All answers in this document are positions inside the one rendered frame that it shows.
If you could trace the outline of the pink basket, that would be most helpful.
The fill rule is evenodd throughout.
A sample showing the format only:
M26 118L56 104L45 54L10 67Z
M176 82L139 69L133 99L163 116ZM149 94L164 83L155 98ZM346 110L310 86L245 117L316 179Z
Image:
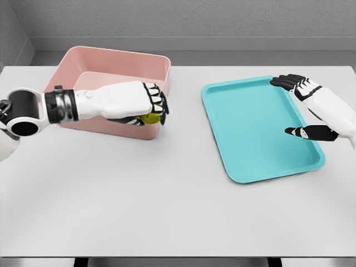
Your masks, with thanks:
M76 46L66 52L44 92L53 91L55 86L73 90L94 90L113 83L141 81L157 84L160 90L168 95L170 67L171 61L165 56ZM101 116L63 123L61 126L142 140L155 138L160 128L157 123L130 126L108 121Z

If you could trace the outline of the blue tray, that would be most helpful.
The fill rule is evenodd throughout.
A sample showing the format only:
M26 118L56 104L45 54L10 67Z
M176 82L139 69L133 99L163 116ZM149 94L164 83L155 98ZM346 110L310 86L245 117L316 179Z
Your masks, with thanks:
M206 85L206 114L229 178L241 184L314 171L325 165L316 141L285 133L306 121L290 93L263 76Z

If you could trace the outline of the yellow-green tennis ball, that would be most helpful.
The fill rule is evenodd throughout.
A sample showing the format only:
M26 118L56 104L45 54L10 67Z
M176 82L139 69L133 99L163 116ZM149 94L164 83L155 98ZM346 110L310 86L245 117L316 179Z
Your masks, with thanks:
M161 121L161 116L158 113L148 113L142 116L139 116L139 119L145 125L153 125Z

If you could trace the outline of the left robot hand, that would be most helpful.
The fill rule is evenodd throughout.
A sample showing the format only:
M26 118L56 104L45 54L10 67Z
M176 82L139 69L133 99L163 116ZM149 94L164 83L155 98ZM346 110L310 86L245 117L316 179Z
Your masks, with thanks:
M155 83L141 81L115 83L99 89L100 115L112 121L143 126L139 116L158 113L164 125L169 114L165 94Z

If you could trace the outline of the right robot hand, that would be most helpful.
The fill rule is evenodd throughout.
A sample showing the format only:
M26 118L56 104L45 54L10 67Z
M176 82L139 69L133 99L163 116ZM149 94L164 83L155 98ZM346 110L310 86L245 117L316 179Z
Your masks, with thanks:
M325 122L324 125L288 127L285 133L314 141L335 141L339 137L348 139L348 104L329 88L304 76L293 74L274 77L270 84L294 95L314 116Z

